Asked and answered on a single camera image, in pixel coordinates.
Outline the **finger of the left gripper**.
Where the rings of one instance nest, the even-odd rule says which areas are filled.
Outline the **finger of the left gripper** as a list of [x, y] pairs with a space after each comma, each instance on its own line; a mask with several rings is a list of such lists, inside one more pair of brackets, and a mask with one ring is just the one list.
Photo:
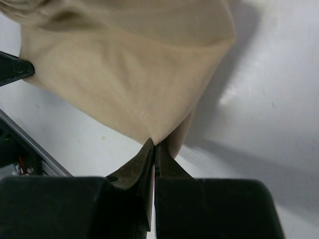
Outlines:
[[0, 52], [0, 86], [31, 77], [34, 74], [35, 68], [31, 62]]

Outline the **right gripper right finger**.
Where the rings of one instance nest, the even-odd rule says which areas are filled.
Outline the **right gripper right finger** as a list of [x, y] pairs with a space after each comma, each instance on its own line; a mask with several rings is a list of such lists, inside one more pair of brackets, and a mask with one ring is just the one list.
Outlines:
[[156, 235], [159, 239], [282, 239], [267, 187], [258, 180], [191, 177], [155, 146]]

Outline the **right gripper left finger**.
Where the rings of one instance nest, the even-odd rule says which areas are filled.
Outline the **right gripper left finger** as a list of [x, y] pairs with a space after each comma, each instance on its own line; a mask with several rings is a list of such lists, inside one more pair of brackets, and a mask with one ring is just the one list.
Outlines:
[[106, 177], [9, 176], [0, 182], [3, 239], [144, 239], [154, 179], [148, 139]]

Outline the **beige t shirt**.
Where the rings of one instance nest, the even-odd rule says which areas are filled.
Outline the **beige t shirt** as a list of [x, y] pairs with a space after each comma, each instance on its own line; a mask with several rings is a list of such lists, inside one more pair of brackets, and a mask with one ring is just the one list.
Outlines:
[[227, 0], [3, 0], [21, 25], [27, 82], [176, 156], [236, 38]]

